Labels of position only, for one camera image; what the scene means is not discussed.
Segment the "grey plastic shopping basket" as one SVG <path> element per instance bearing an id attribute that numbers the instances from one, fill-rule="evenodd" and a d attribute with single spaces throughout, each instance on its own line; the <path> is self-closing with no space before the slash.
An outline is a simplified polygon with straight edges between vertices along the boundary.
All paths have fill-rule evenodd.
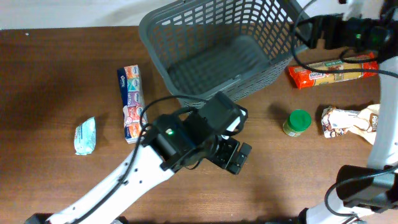
<path id="1" fill-rule="evenodd" d="M 296 1 L 175 1 L 145 15 L 139 35 L 182 106 L 203 106 L 221 91 L 231 100 L 274 83 L 305 50 L 290 26 L 307 18 Z"/>

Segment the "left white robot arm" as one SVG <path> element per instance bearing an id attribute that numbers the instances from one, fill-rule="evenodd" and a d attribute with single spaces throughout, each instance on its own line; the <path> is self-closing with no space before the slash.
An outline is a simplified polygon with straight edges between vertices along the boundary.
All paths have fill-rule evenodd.
<path id="1" fill-rule="evenodd" d="M 234 139 L 247 118 L 247 109 L 222 92 L 201 108 L 162 114 L 143 126 L 130 155 L 86 195 L 61 212 L 35 213 L 26 223 L 127 223 L 122 212 L 137 199 L 204 159 L 237 175 L 251 152 Z"/>

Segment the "green lid jar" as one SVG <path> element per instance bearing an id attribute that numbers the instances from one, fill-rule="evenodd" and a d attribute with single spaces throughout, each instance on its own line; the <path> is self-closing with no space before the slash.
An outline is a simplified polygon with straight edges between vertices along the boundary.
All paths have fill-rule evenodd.
<path id="1" fill-rule="evenodd" d="M 284 133 L 290 137 L 298 137 L 306 131 L 312 123 L 310 114 L 305 110 L 295 110 L 282 125 Z"/>

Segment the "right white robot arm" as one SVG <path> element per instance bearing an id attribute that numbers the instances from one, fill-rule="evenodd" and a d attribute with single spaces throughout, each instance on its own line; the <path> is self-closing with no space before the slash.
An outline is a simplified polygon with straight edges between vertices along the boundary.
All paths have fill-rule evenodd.
<path id="1" fill-rule="evenodd" d="M 337 14 L 297 19 L 290 27 L 294 40 L 313 49 L 318 39 L 325 49 L 351 47 L 378 53 L 381 104 L 364 130 L 376 132 L 367 167 L 343 166 L 323 202 L 302 210 L 297 223 L 353 223 L 361 217 L 397 209 L 397 13 L 391 8 L 379 19 Z"/>

